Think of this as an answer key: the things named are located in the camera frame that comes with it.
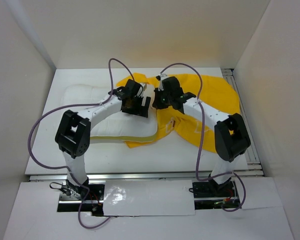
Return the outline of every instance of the folded white fabric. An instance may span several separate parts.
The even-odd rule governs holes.
[[[151,97],[153,86],[148,85],[144,97]],[[64,91],[61,105],[98,103],[107,96],[109,88],[90,85],[71,85]],[[79,111],[85,107],[76,107],[72,111]],[[149,108],[148,118],[117,112],[98,123],[91,131],[94,139],[119,139],[133,142],[152,142],[156,138],[158,122],[156,112]]]

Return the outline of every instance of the yellow fabric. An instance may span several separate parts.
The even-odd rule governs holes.
[[[138,83],[147,83],[155,88],[159,86],[156,77],[147,78],[140,73],[133,74],[134,79]],[[198,94],[200,88],[200,80],[195,74],[176,74],[175,76],[183,89],[183,92],[191,92]],[[239,96],[234,89],[221,77],[202,75],[203,88],[200,99],[206,104],[228,114],[240,113]],[[117,86],[124,86],[130,77],[126,77],[117,83]],[[201,137],[202,123],[191,116],[182,114],[174,110],[172,107],[157,110],[156,117],[158,122],[158,131],[156,135],[157,141],[167,136],[172,130],[175,130],[182,138],[189,143],[199,147]],[[133,142],[126,141],[130,148],[149,144],[149,142]],[[215,134],[214,131],[207,126],[204,128],[204,142],[202,148],[204,150],[215,153]]]

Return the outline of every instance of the yellow cloth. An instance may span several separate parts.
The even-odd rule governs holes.
[[[133,74],[134,79],[138,83],[147,83],[153,85],[155,88],[159,86],[159,81],[156,77],[147,78],[140,73]],[[195,74],[176,74],[175,76],[183,89],[183,92],[191,92],[198,94],[200,88],[200,80]],[[200,99],[206,104],[218,109],[221,112],[230,115],[240,113],[239,96],[234,89],[221,77],[202,75],[203,88],[200,94]],[[126,77],[117,83],[117,86],[124,86],[128,79]],[[172,107],[156,111],[158,122],[158,131],[156,135],[157,141],[167,136],[173,129],[186,141],[199,147],[201,137],[201,121],[194,119],[191,116],[182,114],[174,110]],[[133,142],[126,141],[130,148],[149,144],[149,142]],[[204,142],[202,148],[204,150],[215,153],[215,134],[214,131],[207,126],[204,128]]]

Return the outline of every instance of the white panel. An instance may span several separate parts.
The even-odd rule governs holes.
[[[0,239],[24,179],[30,125],[40,116],[52,71],[0,0]]]
[[[191,180],[106,181],[105,216],[195,215]]]
[[[99,229],[87,230],[79,225],[76,212],[56,211],[58,198],[59,192],[51,190],[47,182],[22,183],[4,240],[293,240],[282,207],[232,213],[197,210],[190,216],[117,217]],[[102,220],[82,213],[86,225]]]
[[[281,199],[272,177],[245,177],[242,181],[246,189],[243,209],[282,207]],[[244,190],[237,178],[235,179],[235,184],[239,198],[242,201]]]
[[[20,0],[58,69],[234,68],[269,0]]]
[[[148,77],[157,76],[162,68],[131,68],[132,73],[143,73]],[[221,77],[220,68],[197,68],[200,74]],[[167,73],[193,73],[189,68],[174,67]],[[127,77],[126,69],[113,69],[115,82]],[[60,106],[65,89],[73,84],[86,84],[96,87],[109,87],[109,70],[102,69],[58,69],[55,73],[49,96],[44,108],[48,112]],[[65,159],[54,141],[60,124],[61,114],[56,112],[45,118],[39,126],[33,152],[42,163],[48,166],[64,166]],[[188,143],[176,132],[159,141],[135,148],[120,140],[92,140],[85,153],[85,169],[89,174],[96,173],[153,173],[153,172],[193,172],[196,169],[198,147]],[[218,155],[203,150],[201,154],[201,171],[212,171]],[[247,169],[244,155],[239,157],[237,170]],[[62,170],[48,170],[38,166],[32,159],[28,162],[26,173],[59,174]]]
[[[249,126],[300,240],[300,0],[272,0],[235,71]]]

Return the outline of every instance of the beige wall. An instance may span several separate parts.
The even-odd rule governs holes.
[[[27,137],[53,72],[0,0],[0,239],[28,162]]]
[[[20,0],[59,69],[234,68],[269,0]]]
[[[300,240],[300,0],[272,0],[235,68],[259,158]]]

